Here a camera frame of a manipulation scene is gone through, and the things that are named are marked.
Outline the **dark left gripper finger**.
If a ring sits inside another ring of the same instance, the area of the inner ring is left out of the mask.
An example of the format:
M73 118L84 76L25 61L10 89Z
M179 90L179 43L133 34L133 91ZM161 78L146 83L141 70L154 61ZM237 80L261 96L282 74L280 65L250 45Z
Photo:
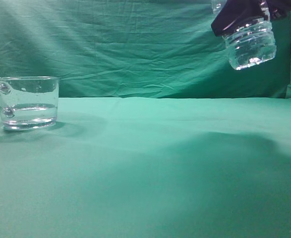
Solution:
M228 0L211 23L215 36L231 35L236 29L257 20L268 20L265 0Z

